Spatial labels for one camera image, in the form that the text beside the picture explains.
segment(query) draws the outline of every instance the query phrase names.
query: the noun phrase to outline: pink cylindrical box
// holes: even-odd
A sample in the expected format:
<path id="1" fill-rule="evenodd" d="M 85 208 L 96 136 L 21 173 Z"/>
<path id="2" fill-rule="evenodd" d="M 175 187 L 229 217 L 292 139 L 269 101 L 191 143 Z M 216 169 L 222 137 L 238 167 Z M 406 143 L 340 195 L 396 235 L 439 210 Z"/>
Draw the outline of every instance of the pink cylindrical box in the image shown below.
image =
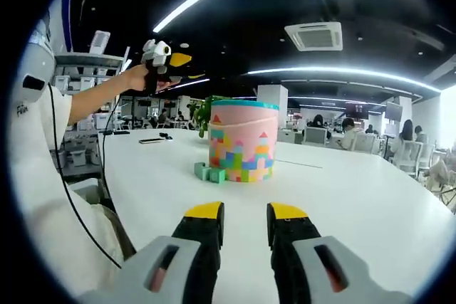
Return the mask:
<path id="1" fill-rule="evenodd" d="M 279 107 L 246 100 L 214 101 L 209 124 L 209 165 L 226 179 L 268 179 L 274 165 Z"/>

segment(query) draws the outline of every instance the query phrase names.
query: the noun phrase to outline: computer monitor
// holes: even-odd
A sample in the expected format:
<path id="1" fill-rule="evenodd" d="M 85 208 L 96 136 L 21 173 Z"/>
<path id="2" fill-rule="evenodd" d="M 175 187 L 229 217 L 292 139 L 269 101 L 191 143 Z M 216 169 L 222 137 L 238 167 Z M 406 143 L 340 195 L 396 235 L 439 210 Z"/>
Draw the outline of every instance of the computer monitor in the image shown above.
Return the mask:
<path id="1" fill-rule="evenodd" d="M 386 103 L 385 119 L 400 121 L 402 118 L 402 106 L 397 103 Z"/>
<path id="2" fill-rule="evenodd" d="M 138 106 L 150 107 L 151 105 L 152 105 L 152 101 L 150 101 L 150 100 L 138 100 Z"/>
<path id="3" fill-rule="evenodd" d="M 360 103 L 346 103 L 345 115 L 352 119 L 369 119 L 368 109 Z"/>

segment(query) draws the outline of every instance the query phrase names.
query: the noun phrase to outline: smartphone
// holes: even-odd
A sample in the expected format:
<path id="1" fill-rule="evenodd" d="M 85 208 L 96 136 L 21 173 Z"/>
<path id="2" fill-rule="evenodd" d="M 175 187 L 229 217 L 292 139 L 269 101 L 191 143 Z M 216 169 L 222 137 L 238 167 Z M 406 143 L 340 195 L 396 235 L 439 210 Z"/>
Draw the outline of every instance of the smartphone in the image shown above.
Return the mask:
<path id="1" fill-rule="evenodd" d="M 163 138 L 153 138 L 153 139 L 143 139 L 143 140 L 140 140 L 140 144 L 152 144 L 154 142 L 161 142 L 165 139 Z"/>

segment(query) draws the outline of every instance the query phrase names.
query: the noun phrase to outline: hand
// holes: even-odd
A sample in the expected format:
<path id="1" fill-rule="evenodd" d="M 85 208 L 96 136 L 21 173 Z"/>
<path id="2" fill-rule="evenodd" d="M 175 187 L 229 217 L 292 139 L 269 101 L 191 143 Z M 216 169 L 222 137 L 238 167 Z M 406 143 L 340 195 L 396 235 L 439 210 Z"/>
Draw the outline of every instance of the hand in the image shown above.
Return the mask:
<path id="1" fill-rule="evenodd" d="M 142 92 L 145 88 L 144 77 L 149 73 L 144 64 L 136 65 L 131 69 L 128 69 L 122 73 L 127 80 L 127 89 L 138 90 Z M 179 81 L 176 82 L 157 82 L 156 91 L 160 92 L 172 85 L 177 85 Z"/>

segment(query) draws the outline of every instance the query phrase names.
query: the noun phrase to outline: colorful block pattern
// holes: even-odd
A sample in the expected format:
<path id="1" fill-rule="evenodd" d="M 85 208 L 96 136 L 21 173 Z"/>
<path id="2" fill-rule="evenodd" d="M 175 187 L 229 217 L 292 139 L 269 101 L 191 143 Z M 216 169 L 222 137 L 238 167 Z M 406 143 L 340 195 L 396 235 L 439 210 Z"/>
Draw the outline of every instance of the colorful block pattern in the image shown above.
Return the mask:
<path id="1" fill-rule="evenodd" d="M 224 169 L 226 179 L 234 182 L 256 182 L 272 175 L 274 158 L 269 154 L 266 133 L 259 136 L 253 156 L 245 156 L 242 142 L 237 140 L 233 144 L 222 127 L 211 130 L 210 140 L 209 165 Z"/>

